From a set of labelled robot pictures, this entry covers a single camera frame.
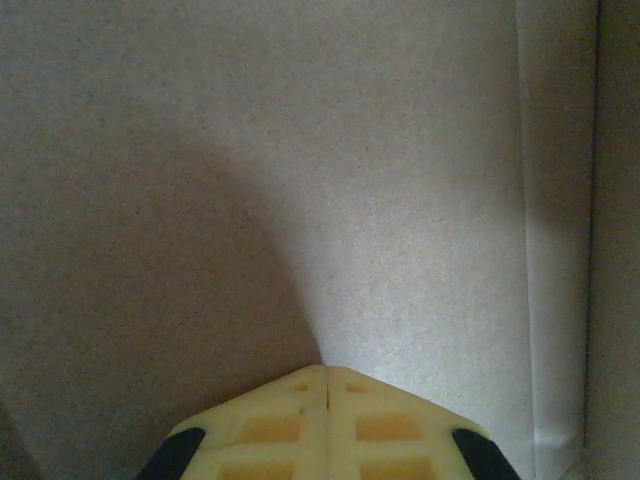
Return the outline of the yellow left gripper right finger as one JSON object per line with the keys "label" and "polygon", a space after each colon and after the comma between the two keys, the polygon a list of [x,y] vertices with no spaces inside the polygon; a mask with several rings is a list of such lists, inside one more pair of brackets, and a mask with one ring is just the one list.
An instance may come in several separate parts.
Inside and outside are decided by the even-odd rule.
{"label": "yellow left gripper right finger", "polygon": [[330,479],[517,479],[473,421],[345,367],[328,369]]}

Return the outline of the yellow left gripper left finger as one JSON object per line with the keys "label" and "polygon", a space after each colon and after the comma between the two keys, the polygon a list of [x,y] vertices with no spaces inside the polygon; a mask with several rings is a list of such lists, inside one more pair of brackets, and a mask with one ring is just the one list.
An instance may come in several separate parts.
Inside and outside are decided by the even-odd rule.
{"label": "yellow left gripper left finger", "polygon": [[176,425],[138,479],[323,479],[328,368],[302,368]]}

